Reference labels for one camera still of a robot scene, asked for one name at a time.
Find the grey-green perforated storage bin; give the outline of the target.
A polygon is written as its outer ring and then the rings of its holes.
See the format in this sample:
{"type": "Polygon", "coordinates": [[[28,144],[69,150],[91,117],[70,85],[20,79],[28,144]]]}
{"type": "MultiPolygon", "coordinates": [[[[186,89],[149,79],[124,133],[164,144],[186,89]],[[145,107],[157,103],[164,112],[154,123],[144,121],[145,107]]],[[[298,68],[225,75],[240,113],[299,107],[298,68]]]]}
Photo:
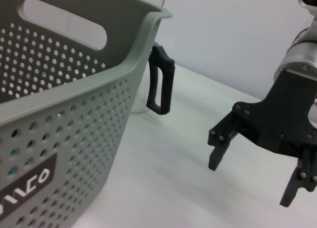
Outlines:
{"type": "Polygon", "coordinates": [[[143,0],[38,0],[100,25],[102,48],[0,0],[0,228],[70,228],[105,185],[163,19],[143,0]]]}

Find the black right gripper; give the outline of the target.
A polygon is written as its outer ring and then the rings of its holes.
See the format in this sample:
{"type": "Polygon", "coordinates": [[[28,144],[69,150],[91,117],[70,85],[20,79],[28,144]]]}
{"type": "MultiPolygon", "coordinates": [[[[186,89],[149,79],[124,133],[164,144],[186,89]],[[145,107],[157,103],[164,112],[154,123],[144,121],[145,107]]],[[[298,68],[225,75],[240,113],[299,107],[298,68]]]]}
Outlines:
{"type": "Polygon", "coordinates": [[[317,187],[317,128],[308,113],[317,95],[317,82],[282,72],[264,100],[237,102],[232,111],[209,130],[208,168],[215,171],[231,141],[242,134],[257,146],[276,154],[297,158],[280,205],[289,207],[298,189],[317,187]]]}

